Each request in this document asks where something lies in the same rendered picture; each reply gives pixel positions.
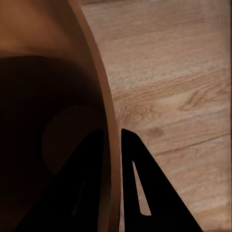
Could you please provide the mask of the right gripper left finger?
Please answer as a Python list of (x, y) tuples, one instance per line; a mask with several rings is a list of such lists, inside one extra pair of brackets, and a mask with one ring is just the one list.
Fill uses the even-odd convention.
[(103, 129), (87, 134), (13, 232), (97, 232), (103, 146)]

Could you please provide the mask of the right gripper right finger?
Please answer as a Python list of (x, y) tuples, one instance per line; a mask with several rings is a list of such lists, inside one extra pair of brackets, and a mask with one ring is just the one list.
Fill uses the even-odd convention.
[[(141, 138), (121, 130), (125, 232), (203, 232)], [(140, 212), (135, 164), (151, 216)]]

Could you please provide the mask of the trash can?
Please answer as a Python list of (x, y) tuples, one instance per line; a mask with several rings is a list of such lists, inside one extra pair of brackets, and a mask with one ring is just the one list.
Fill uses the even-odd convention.
[(97, 232), (119, 232), (115, 109), (81, 7), (77, 0), (0, 0), (0, 232), (15, 230), (84, 137), (98, 129), (104, 146)]

